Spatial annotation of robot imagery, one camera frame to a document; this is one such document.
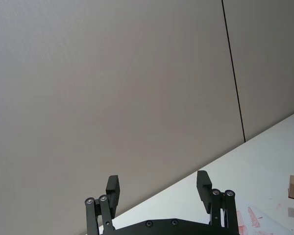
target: gray wall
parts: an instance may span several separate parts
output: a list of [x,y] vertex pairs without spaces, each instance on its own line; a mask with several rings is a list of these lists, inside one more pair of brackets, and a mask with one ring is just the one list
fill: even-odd
[[225,0],[246,139],[294,113],[294,0]]
[[[294,112],[294,6],[224,3],[249,139]],[[0,0],[0,235],[80,234],[109,175],[121,213],[243,141],[221,1]]]

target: bolt head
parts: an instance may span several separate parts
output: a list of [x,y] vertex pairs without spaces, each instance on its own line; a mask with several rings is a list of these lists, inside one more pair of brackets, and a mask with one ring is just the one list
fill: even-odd
[[102,196],[102,197],[100,198],[100,201],[102,201],[102,202],[104,202],[105,200],[107,200],[107,196]]
[[173,220],[171,221],[171,223],[172,223],[173,226],[176,226],[176,225],[178,224],[178,221],[177,221],[176,219],[173,219]]
[[152,226],[153,226],[153,222],[150,221],[150,220],[148,220],[148,221],[146,222],[146,227],[151,228]]
[[88,200],[86,201],[86,203],[87,203],[87,204],[92,204],[93,201],[94,201],[94,200],[93,200],[92,198],[90,198],[90,199],[88,199]]
[[227,192],[226,192],[226,195],[228,195],[228,196],[233,196],[233,195],[234,195],[234,192],[232,192],[232,191],[227,191]]
[[219,195],[219,194],[220,194],[220,192],[219,192],[218,190],[213,190],[212,193],[213,193],[214,195]]

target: white table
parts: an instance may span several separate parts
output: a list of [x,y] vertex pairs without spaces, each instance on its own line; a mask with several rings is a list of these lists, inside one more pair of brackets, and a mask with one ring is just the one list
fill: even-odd
[[[213,188],[234,190],[294,232],[294,200],[288,198],[289,177],[294,175],[294,115],[202,169],[208,172]],[[121,228],[148,219],[199,221],[205,216],[209,217],[194,173],[119,215],[113,224]]]

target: red object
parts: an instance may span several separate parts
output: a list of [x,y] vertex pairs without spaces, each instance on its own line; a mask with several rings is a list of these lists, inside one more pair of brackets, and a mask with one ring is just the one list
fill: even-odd
[[236,216],[237,216],[237,223],[239,226],[244,225],[243,217],[240,211],[236,211]]
[[245,225],[239,226],[239,234],[240,235],[248,235],[248,233],[247,233],[247,227]]
[[248,207],[248,213],[249,213],[249,216],[250,216],[250,219],[251,219],[252,226],[254,228],[260,228],[260,224],[259,224],[253,210],[250,207]]

